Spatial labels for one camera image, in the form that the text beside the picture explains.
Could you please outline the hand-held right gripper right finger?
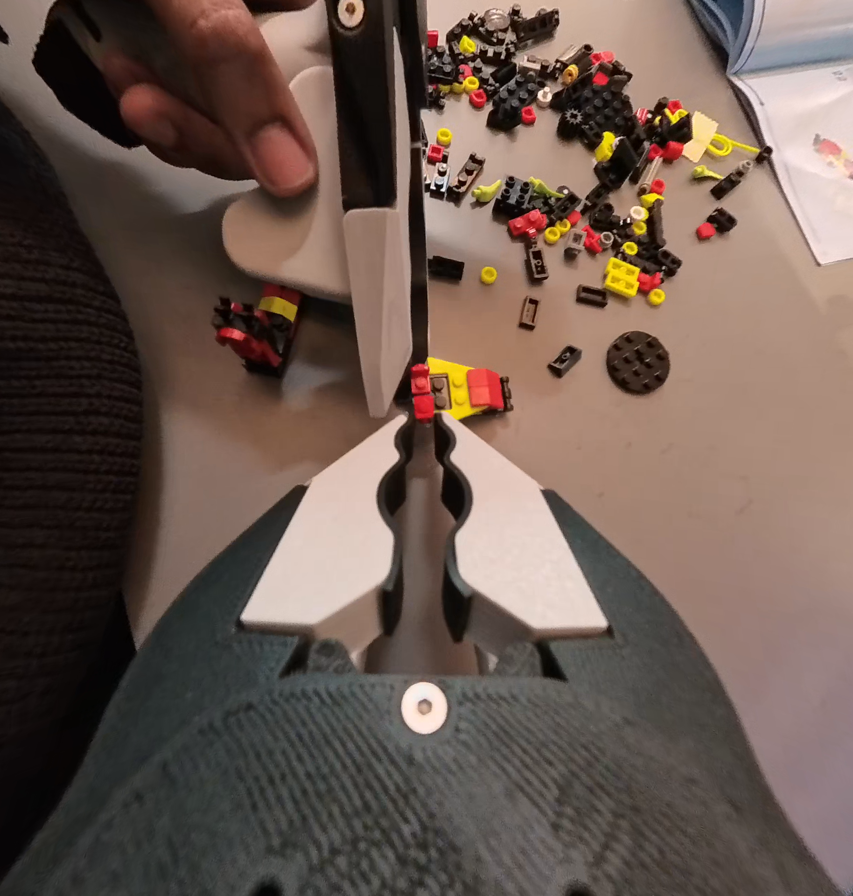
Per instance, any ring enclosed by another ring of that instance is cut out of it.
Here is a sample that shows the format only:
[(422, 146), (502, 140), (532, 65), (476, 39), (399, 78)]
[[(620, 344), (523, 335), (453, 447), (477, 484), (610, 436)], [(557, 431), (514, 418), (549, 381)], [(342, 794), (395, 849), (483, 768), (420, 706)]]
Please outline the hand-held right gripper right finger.
[(447, 413), (433, 424), (441, 502), (453, 518), (443, 549), (442, 607), (477, 671), (514, 644), (611, 634), (547, 494), (530, 475)]

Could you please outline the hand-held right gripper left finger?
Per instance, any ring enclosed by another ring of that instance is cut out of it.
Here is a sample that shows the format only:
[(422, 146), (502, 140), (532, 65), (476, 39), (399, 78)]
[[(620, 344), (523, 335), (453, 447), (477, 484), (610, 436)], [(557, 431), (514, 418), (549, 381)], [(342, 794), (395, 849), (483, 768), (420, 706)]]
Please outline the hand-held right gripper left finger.
[(343, 644), (363, 666), (397, 626), (403, 598), (398, 513), (407, 496), (400, 414), (304, 488), (240, 616), (244, 628)]

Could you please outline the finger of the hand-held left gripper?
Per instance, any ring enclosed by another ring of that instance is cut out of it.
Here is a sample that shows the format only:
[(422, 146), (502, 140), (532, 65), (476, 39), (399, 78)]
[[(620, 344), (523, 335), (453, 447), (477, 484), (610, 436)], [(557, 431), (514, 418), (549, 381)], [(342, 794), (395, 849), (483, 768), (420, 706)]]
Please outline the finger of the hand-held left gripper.
[(425, 2), (343, 2), (343, 238), (375, 419), (428, 351), (425, 48)]

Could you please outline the small red lego piece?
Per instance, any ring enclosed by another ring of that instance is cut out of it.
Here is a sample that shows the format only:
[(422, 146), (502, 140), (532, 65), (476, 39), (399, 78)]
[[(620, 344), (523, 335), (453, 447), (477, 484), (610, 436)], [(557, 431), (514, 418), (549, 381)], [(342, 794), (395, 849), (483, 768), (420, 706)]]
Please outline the small red lego piece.
[(435, 402), (428, 364), (413, 364), (411, 366), (410, 393), (414, 419), (425, 425), (431, 424), (435, 413)]

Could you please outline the yellow red lego car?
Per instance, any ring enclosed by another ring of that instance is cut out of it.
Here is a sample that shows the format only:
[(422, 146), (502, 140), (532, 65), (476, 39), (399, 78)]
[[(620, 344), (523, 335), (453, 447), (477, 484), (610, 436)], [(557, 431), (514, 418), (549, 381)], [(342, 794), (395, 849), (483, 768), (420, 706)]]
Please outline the yellow red lego car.
[(510, 380), (484, 367), (427, 358), (434, 412), (455, 420), (510, 413)]

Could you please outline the pile of lego pieces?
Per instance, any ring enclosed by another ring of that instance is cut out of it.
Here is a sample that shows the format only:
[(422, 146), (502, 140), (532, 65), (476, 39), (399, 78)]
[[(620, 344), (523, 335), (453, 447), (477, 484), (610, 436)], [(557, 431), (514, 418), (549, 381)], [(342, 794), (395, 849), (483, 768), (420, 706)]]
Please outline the pile of lego pieces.
[(443, 127), (434, 140), (422, 131), (424, 192), (456, 205), (490, 206), (510, 238), (523, 244), (532, 282), (548, 277), (545, 245), (561, 245), (569, 263), (608, 254), (600, 286), (608, 298), (643, 296), (656, 308), (666, 299), (664, 283), (683, 265), (664, 234), (664, 167), (691, 161), (692, 180), (711, 181), (712, 197), (723, 200), (770, 162), (772, 149), (731, 140), (676, 98), (634, 106), (627, 93), (633, 73), (614, 52), (585, 43), (553, 59), (528, 53), (553, 39), (559, 24), (557, 7), (526, 15), (512, 4), (471, 12), (444, 34), (430, 29), (426, 105), (442, 111), (448, 97), (466, 97), (470, 108), (486, 112), (486, 126), (496, 134), (532, 126), (540, 109), (549, 110), (557, 115), (556, 138), (591, 154), (592, 188), (580, 196), (534, 175), (479, 185), (486, 157), (472, 151), (454, 172), (453, 133)]

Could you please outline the long black red yellow lego build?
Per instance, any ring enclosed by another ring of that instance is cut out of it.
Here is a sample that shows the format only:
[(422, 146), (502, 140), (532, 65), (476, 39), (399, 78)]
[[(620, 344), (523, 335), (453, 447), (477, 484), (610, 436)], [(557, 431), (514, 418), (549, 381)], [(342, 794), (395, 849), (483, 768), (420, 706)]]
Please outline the long black red yellow lego build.
[(304, 294), (270, 283), (255, 303), (219, 297), (212, 309), (215, 341), (231, 349), (255, 375), (282, 378), (296, 340)]

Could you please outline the black round lego plate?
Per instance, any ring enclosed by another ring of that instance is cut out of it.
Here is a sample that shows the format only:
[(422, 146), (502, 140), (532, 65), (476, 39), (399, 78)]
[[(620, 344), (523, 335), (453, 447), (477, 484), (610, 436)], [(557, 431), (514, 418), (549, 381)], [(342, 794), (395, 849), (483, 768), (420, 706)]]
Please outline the black round lego plate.
[(670, 374), (670, 354), (661, 340), (643, 330), (628, 330), (608, 346), (605, 365), (611, 382), (623, 392), (656, 392)]

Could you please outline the open lego instruction booklet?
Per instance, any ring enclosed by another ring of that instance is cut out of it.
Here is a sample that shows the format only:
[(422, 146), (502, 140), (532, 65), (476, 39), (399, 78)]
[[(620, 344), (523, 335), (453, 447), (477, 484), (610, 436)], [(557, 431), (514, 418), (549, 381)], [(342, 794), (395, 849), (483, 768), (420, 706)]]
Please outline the open lego instruction booklet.
[(821, 265), (853, 259), (853, 1), (690, 1)]

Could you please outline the person's left hand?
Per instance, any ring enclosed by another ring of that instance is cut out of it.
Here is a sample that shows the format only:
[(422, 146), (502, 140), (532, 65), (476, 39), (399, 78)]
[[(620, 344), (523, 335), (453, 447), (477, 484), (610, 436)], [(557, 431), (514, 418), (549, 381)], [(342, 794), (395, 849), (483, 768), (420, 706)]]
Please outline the person's left hand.
[(119, 51), (101, 72), (126, 125), (157, 158), (223, 180), (254, 180), (272, 196), (315, 184), (315, 144), (244, 2), (147, 2), (186, 65), (198, 102), (174, 95)]

